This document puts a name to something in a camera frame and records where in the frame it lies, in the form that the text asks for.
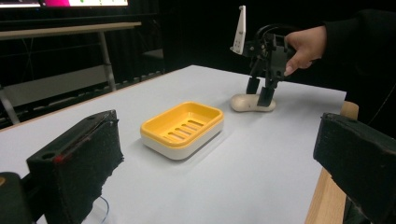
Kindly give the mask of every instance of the cable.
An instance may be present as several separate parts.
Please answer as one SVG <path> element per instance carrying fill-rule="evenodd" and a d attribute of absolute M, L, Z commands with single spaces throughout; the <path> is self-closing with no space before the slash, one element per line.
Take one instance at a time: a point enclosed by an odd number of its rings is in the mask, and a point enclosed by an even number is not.
<path fill-rule="evenodd" d="M 294 31 L 299 31 L 301 30 L 298 27 L 292 26 L 292 25 L 287 25 L 287 24 L 282 24 L 282 23 L 275 23 L 275 24 L 269 24 L 265 25 L 262 28 L 260 28 L 256 34 L 254 35 L 254 42 L 256 44 L 256 47 L 259 46 L 260 40 L 265 38 L 265 35 L 274 30 L 288 30 L 290 32 Z M 267 48 L 265 41 L 263 41 L 263 44 L 265 48 Z"/>
<path fill-rule="evenodd" d="M 101 222 L 101 224 L 104 224 L 105 221 L 106 221 L 106 219 L 107 219 L 107 217 L 108 217 L 108 213 L 110 212 L 110 205 L 108 204 L 108 201 L 107 201 L 104 197 L 100 196 L 100 198 L 101 198 L 103 201 L 105 201 L 105 203 L 106 203 L 106 209 L 107 209 L 106 215 L 105 215 L 105 217 L 103 218 L 103 220 L 102 220 L 102 222 Z"/>
<path fill-rule="evenodd" d="M 370 124 L 373 122 L 373 120 L 376 118 L 376 116 L 379 114 L 379 112 L 381 111 L 382 107 L 384 107 L 385 103 L 388 101 L 388 98 L 389 98 L 390 95 L 393 93 L 393 90 L 395 89 L 395 87 L 396 87 L 396 82 L 395 82 L 395 84 L 393 85 L 392 90 L 390 90 L 390 92 L 389 92 L 387 98 L 385 98 L 384 103 L 382 103 L 382 105 L 378 108 L 378 110 L 377 110 L 376 113 L 374 114 L 373 118 L 370 119 L 370 121 L 367 123 L 367 125 L 370 125 Z"/>

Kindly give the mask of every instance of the drainage slot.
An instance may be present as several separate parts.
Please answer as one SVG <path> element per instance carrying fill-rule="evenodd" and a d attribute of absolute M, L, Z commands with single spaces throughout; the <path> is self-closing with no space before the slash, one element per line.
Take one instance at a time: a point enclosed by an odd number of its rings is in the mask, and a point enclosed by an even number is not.
<path fill-rule="evenodd" d="M 176 128 L 175 130 L 176 130 L 177 132 L 180 132 L 180 133 L 183 133 L 183 134 L 186 134 L 186 135 L 191 135 L 191 133 L 189 133 L 189 132 L 187 132 L 187 131 L 185 131 L 185 130 L 179 129 L 179 128 Z"/>
<path fill-rule="evenodd" d="M 197 122 L 197 121 L 195 121 L 195 120 L 192 120 L 192 119 L 189 119 L 189 123 L 195 124 L 195 125 L 200 126 L 200 127 L 204 126 L 204 124 L 202 124 L 202 123 L 200 123 L 200 122 Z"/>
<path fill-rule="evenodd" d="M 190 125 L 187 125 L 187 124 L 182 124 L 181 126 L 182 126 L 182 127 L 185 127 L 185 128 L 189 128 L 189 129 L 191 129 L 191 130 L 193 130 L 193 131 L 197 131 L 197 130 L 198 130 L 198 129 L 196 129 L 196 128 L 190 126 Z"/>
<path fill-rule="evenodd" d="M 176 140 L 179 140 L 179 141 L 184 140 L 183 136 L 180 136 L 180 135 L 175 134 L 175 133 L 168 133 L 168 135 L 171 136 L 171 137 L 174 137 Z"/>

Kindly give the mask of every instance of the black device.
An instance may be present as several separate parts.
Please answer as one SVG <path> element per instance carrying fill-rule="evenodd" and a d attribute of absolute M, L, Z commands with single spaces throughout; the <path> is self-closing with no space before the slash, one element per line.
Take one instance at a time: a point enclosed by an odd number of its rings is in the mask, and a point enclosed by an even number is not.
<path fill-rule="evenodd" d="M 0 173 L 0 222 L 81 223 L 123 161 L 115 110 L 91 115 L 27 160 L 30 174 Z"/>

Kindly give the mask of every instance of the finger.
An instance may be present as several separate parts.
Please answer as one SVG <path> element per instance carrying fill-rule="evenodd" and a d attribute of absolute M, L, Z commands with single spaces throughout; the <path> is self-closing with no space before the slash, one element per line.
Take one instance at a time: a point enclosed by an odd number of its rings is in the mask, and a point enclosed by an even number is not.
<path fill-rule="evenodd" d="M 297 68 L 306 68 L 311 66 L 309 54 L 304 50 L 297 50 L 293 57 L 286 63 L 285 76 L 291 75 Z"/>
<path fill-rule="evenodd" d="M 306 63 L 304 65 L 301 65 L 299 68 L 306 69 L 306 68 L 310 67 L 311 64 L 312 64 L 312 62 L 309 62 L 309 63 Z"/>

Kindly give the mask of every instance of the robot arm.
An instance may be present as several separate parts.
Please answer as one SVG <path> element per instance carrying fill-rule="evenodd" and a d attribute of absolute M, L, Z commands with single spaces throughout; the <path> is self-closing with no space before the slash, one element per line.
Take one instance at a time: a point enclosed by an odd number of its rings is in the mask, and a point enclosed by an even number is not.
<path fill-rule="evenodd" d="M 241 6 L 238 27 L 231 50 L 252 59 L 250 79 L 246 94 L 256 94 L 259 88 L 259 77 L 265 78 L 257 106 L 269 106 L 272 102 L 277 83 L 285 79 L 286 62 L 294 55 L 295 50 L 285 42 L 285 35 L 298 28 L 285 24 L 271 24 L 262 27 L 252 41 L 245 43 L 246 7 Z"/>

